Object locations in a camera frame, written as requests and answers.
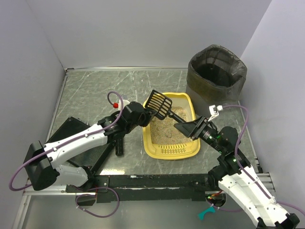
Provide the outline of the yellow litter box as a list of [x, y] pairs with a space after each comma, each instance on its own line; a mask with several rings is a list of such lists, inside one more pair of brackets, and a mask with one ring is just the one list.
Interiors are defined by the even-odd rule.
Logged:
[[[193, 121], [196, 118], [193, 104], [186, 93], [164, 93], [169, 97], [173, 104], [173, 111], [185, 121]], [[153, 144], [151, 140], [150, 124], [142, 129], [143, 144], [146, 153], [155, 159], [179, 160], [196, 155], [200, 150], [200, 140], [192, 140], [185, 144], [176, 145], [158, 145]]]

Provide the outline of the black slotted litter scoop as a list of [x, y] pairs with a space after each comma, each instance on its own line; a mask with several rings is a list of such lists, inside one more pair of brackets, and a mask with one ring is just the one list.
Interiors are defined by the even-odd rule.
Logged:
[[172, 104], [173, 102], [169, 97], [156, 90], [152, 90], [144, 108], [154, 111], [155, 117], [159, 120], [164, 120], [166, 117], [170, 117], [178, 123], [186, 123], [184, 119], [172, 111]]

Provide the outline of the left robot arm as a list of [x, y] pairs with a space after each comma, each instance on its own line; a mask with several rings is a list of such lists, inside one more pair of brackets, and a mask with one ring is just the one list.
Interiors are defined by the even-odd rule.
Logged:
[[92, 178], [85, 167], [68, 167], [64, 162], [87, 150], [123, 138], [135, 127], [146, 127], [156, 112], [131, 102], [121, 111], [99, 120], [88, 129], [65, 139], [42, 145], [30, 144], [24, 163], [28, 178], [35, 191], [55, 183], [82, 186]]

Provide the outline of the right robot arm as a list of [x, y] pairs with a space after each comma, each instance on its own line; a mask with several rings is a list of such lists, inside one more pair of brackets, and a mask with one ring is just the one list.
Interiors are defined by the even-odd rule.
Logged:
[[300, 222], [298, 216], [285, 210], [262, 184], [251, 163], [238, 148], [237, 130], [230, 126], [220, 131], [199, 117], [190, 122], [175, 117], [174, 127], [184, 136], [202, 139], [220, 153], [219, 164], [213, 167], [209, 183], [228, 194], [248, 215], [258, 229], [295, 229]]

